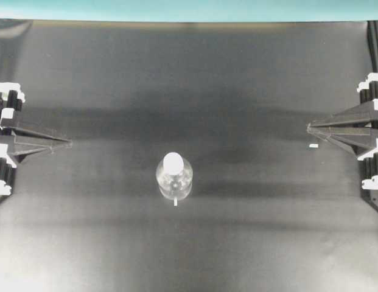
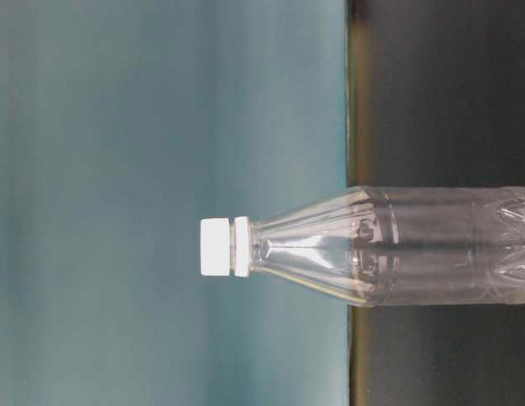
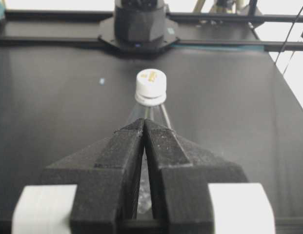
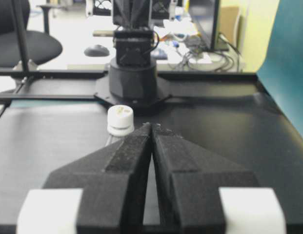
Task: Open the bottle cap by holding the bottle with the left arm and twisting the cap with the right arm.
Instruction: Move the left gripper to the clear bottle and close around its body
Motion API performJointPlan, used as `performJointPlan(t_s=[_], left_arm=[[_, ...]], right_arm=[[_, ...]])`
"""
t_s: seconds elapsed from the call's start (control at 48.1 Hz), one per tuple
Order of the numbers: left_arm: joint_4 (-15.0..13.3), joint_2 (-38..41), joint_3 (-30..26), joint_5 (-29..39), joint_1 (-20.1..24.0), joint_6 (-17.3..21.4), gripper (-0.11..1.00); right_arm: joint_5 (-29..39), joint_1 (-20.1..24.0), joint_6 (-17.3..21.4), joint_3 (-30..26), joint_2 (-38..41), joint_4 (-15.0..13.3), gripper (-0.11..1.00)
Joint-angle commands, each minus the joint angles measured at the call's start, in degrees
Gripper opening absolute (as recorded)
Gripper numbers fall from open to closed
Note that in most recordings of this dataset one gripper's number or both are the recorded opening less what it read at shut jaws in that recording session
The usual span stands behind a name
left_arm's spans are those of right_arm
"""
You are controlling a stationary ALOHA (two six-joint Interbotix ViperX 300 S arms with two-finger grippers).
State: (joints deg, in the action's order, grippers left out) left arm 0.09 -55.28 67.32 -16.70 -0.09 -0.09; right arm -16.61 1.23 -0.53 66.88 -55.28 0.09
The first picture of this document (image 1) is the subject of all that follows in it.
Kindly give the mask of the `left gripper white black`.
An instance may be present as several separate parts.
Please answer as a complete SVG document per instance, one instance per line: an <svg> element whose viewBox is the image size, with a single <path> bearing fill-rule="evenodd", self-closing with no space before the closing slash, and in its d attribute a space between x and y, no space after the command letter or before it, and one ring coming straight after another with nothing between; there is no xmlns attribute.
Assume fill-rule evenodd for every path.
<svg viewBox="0 0 378 292"><path fill-rule="evenodd" d="M20 84L0 82L0 195L12 194L16 164L28 156L72 146L71 140L58 130L15 118L15 111L21 111L24 102ZM13 136L13 130L28 136Z"/></svg>

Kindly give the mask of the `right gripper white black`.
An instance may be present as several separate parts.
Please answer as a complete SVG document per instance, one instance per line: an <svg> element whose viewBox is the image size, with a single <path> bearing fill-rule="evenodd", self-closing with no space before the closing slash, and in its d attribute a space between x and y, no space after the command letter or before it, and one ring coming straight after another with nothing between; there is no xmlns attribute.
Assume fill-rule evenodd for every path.
<svg viewBox="0 0 378 292"><path fill-rule="evenodd" d="M310 122L307 132L354 154L363 162L362 188L378 190L378 73L370 73L357 92L359 105ZM361 123L364 127L343 127Z"/></svg>

